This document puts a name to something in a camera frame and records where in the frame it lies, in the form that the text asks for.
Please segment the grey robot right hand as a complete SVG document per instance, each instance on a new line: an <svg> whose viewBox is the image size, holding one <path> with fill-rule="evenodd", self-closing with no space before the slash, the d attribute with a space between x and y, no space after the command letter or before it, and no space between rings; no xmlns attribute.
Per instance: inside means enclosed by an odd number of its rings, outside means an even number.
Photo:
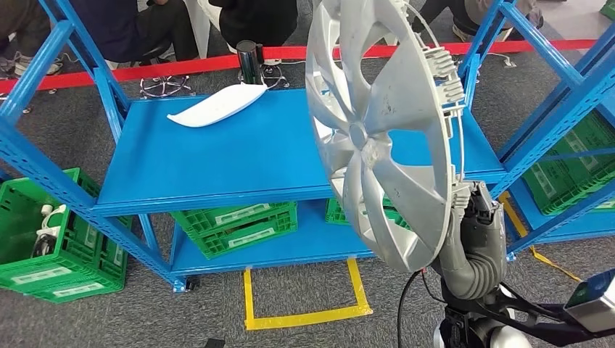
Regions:
<svg viewBox="0 0 615 348"><path fill-rule="evenodd" d="M438 255L436 273L462 278L494 278L505 274L505 228L502 205L493 201L483 181L453 184L449 222Z"/></svg>

